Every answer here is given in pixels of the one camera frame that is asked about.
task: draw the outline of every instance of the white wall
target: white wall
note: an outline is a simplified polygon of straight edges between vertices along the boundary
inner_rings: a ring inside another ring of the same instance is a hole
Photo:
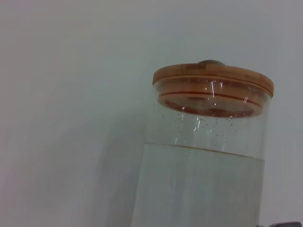
[[[153,72],[216,59],[276,90],[260,223],[303,222],[301,0],[3,0],[1,227],[127,227]]]

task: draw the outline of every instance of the water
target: water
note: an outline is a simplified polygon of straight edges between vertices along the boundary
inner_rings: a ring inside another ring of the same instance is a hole
[[[132,227],[255,227],[263,161],[145,144]]]

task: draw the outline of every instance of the bamboo lid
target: bamboo lid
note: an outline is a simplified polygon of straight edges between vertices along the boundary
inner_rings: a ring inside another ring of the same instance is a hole
[[[215,117],[259,115],[267,100],[264,92],[274,93],[266,76],[214,60],[164,67],[154,73],[153,84],[162,105]]]

